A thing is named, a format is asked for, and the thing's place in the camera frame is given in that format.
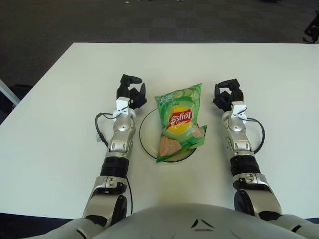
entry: red and yellow logo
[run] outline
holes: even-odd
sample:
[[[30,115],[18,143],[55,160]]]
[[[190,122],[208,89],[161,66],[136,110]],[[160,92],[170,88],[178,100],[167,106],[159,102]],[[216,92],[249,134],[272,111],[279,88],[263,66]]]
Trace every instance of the red and yellow logo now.
[[[190,126],[193,113],[185,106],[174,106],[169,115],[169,124],[166,127],[171,133],[184,133]]]

